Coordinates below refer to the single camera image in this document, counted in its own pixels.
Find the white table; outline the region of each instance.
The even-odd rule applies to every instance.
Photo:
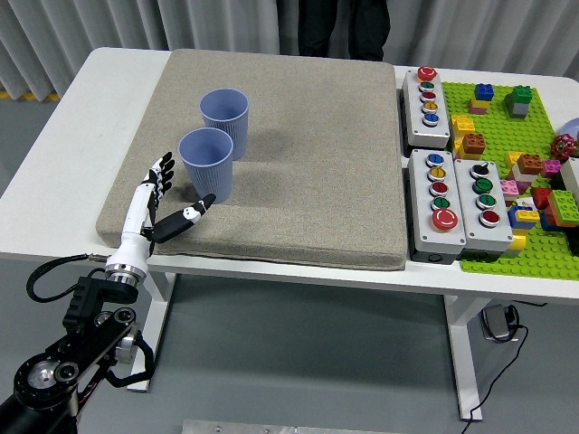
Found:
[[[97,235],[95,223],[169,54],[103,48],[90,55],[0,200],[0,258],[41,262],[113,252]],[[396,67],[399,89],[405,71]],[[443,81],[537,88],[555,131],[579,117],[579,83],[571,79],[444,69],[439,73]],[[479,403],[469,320],[492,298],[579,303],[578,282],[481,278],[462,272],[456,262],[444,266],[407,261],[404,271],[383,272],[155,255],[149,266],[153,274],[168,276],[164,285],[146,282],[153,301],[144,336],[154,346],[176,273],[442,294],[463,419]],[[480,411],[474,416],[481,419]]]

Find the electrical cord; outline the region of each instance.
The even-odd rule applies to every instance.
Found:
[[[530,301],[520,301],[520,300],[513,300],[515,303],[520,303],[521,305],[529,305],[534,307],[545,307],[548,303],[531,303]]]
[[[72,285],[70,288],[64,290],[62,293],[51,297],[40,297],[36,295],[36,292],[34,291],[34,284],[39,278],[41,278],[48,272],[52,271],[53,269],[60,267],[61,265],[68,264],[69,262],[76,262],[79,260],[86,260],[86,259],[102,261],[103,258],[106,260],[106,257],[102,257],[100,255],[92,255],[92,254],[89,255],[87,253],[84,253],[82,255],[67,256],[64,258],[57,258],[50,260],[45,264],[42,264],[40,267],[38,267],[31,273],[30,277],[26,281],[26,294],[28,294],[28,297],[30,297],[36,303],[50,303],[52,301],[56,301],[63,297],[66,297],[75,289],[77,289],[78,285],[76,283]],[[94,269],[89,273],[89,277],[91,278],[94,275],[94,273],[99,271],[104,272],[104,269]]]
[[[473,420],[473,412],[475,410],[478,410],[480,407],[482,407],[484,405],[484,403],[487,401],[487,399],[490,396],[490,393],[492,392],[492,388],[495,385],[495,383],[498,381],[498,379],[502,376],[503,373],[505,373],[505,371],[512,366],[512,364],[517,360],[518,356],[521,353],[521,349],[523,348],[523,345],[525,344],[525,342],[527,341],[527,337],[528,337],[528,327],[526,327],[525,325],[521,325],[520,324],[520,317],[518,315],[518,311],[517,308],[514,307],[513,305],[510,305],[508,307],[508,315],[513,315],[513,318],[509,321],[513,322],[515,321],[516,323],[514,325],[509,325],[508,328],[510,330],[508,337],[505,338],[497,338],[496,336],[494,336],[490,330],[489,330],[489,325],[487,324],[486,320],[484,319],[484,316],[481,316],[482,319],[482,325],[483,327],[486,328],[487,333],[489,333],[489,336],[492,337],[494,340],[496,340],[497,342],[499,342],[500,344],[504,344],[506,342],[510,342],[512,341],[513,337],[515,337],[515,333],[517,332],[517,330],[519,329],[524,329],[525,330],[525,336],[523,337],[523,339],[521,340],[520,345],[518,346],[517,349],[517,353],[515,354],[515,357],[513,357],[513,359],[500,371],[500,373],[498,373],[498,375],[495,377],[495,379],[491,382],[490,386],[489,386],[489,390],[487,391],[487,394],[485,395],[485,397],[482,399],[482,401],[480,402],[479,405],[477,405],[476,407],[472,408],[470,410],[470,420],[468,421],[466,427],[464,427],[464,429],[462,430],[461,434],[464,434],[465,432],[467,432],[467,429],[469,429],[470,424],[474,421]]]

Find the gray floor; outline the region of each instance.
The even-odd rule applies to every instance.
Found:
[[[0,192],[54,107],[0,99]],[[0,260],[5,397],[17,367],[63,332],[68,301],[38,305],[25,295],[36,265]],[[87,270],[63,267],[39,288],[56,293]],[[136,307],[140,317],[148,302],[143,293]],[[484,421],[469,433],[579,432],[578,307],[519,306],[519,312],[531,330],[527,344],[495,386]],[[517,347],[485,341],[477,321],[471,321],[470,333],[485,391]],[[185,419],[459,433],[464,424],[442,299],[182,276],[149,393],[103,384],[83,414],[81,433],[177,434]]]

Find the pink lego brick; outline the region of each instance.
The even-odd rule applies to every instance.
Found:
[[[561,162],[559,160],[543,160],[543,169],[541,176],[547,179],[552,179],[561,170]]]
[[[505,201],[514,201],[518,198],[517,181],[501,179],[500,188],[505,196]]]
[[[472,107],[472,104],[469,101],[469,113],[471,115],[486,115],[487,109],[486,108]]]
[[[517,189],[518,189],[519,194],[523,194],[524,192],[526,192],[532,184],[532,183],[526,183],[523,181],[516,181],[516,183],[517,183]]]

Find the gray cushion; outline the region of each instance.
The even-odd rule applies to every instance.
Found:
[[[221,87],[251,101],[248,150],[233,163],[232,196],[156,252],[403,269],[394,68],[379,62],[173,52],[104,203],[99,236],[118,247],[135,188],[166,151],[174,152],[176,174],[157,220],[197,199],[176,147],[204,125],[200,98]]]

